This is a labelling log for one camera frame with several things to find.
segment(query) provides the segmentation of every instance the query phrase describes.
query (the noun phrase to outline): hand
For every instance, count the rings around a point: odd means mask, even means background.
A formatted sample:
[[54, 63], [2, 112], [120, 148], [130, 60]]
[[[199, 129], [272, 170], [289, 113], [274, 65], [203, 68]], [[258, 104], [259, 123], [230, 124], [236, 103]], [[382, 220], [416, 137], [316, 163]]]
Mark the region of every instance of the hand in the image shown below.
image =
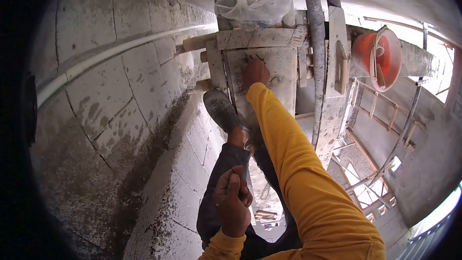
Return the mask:
[[268, 86], [269, 70], [266, 64], [259, 59], [252, 59], [246, 67], [241, 69], [242, 82], [248, 89], [254, 83], [262, 83]]
[[228, 237], [239, 238], [250, 225], [249, 206], [252, 194], [242, 178], [244, 168], [235, 166], [221, 175], [212, 195], [221, 220], [221, 230]]

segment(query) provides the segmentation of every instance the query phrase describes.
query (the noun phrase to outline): yellow sleeve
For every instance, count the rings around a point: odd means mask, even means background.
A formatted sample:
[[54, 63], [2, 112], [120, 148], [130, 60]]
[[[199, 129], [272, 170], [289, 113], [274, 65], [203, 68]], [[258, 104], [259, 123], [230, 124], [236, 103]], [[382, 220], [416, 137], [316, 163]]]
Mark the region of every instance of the yellow sleeve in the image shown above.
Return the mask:
[[268, 259], [385, 259], [384, 241], [349, 195], [322, 167], [297, 121], [261, 83], [247, 100], [257, 114], [283, 198], [303, 242]]
[[210, 244], [199, 257], [199, 260], [239, 260], [245, 239], [246, 235], [240, 238], [228, 237], [220, 229], [215, 236], [210, 238]]

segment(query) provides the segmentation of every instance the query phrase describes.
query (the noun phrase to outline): orange bucket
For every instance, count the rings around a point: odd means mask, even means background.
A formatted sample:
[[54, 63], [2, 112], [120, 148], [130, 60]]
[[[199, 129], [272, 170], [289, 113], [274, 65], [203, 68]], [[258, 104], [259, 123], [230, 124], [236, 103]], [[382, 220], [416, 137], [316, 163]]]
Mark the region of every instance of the orange bucket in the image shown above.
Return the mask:
[[396, 34], [382, 27], [362, 34], [353, 42], [353, 61], [372, 79], [378, 92], [389, 90], [398, 79], [402, 64], [401, 44]]

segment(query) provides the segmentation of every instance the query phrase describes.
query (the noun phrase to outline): white pvc pipe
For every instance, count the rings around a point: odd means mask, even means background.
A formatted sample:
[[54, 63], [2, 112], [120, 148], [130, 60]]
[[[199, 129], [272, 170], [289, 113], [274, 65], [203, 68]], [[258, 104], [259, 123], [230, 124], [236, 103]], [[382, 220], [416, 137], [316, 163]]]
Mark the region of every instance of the white pvc pipe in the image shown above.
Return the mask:
[[196, 29], [196, 28], [213, 28], [216, 27], [215, 24], [204, 24], [204, 25], [195, 25], [195, 26], [189, 26], [189, 27], [183, 27], [175, 30], [169, 30], [169, 31], [164, 31], [164, 32], [159, 32], [156, 34], [148, 35], [143, 38], [135, 39], [126, 43], [122, 43], [121, 45], [112, 47], [110, 49], [107, 49], [103, 51], [102, 53], [99, 53], [95, 56], [92, 56], [91, 58], [88, 58], [72, 67], [67, 69], [63, 74], [55, 78], [52, 82], [50, 82], [46, 87], [44, 87], [37, 95], [37, 105], [38, 107], [41, 107], [45, 101], [49, 99], [50, 96], [52, 96], [57, 90], [59, 90], [62, 86], [67, 84], [68, 82], [72, 81], [74, 78], [78, 77], [80, 74], [84, 73], [86, 70], [88, 70], [90, 67], [100, 63], [103, 60], [106, 60], [116, 54], [119, 54], [121, 52], [124, 52], [130, 48], [134, 48], [136, 46], [140, 46], [144, 43], [147, 43], [149, 41], [156, 40], [161, 37], [169, 36], [175, 33], [183, 32], [183, 31], [188, 31], [191, 29]]

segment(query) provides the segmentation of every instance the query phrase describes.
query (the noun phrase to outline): gray shoe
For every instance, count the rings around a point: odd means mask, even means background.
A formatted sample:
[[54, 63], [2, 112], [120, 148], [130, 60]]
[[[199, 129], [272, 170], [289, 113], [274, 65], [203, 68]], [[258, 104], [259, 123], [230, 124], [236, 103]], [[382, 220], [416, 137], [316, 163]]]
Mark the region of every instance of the gray shoe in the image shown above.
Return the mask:
[[239, 119], [234, 107], [228, 96], [219, 90], [209, 90], [204, 94], [204, 105], [210, 117], [222, 128], [227, 134], [231, 132], [232, 127], [239, 126], [249, 131], [243, 122]]

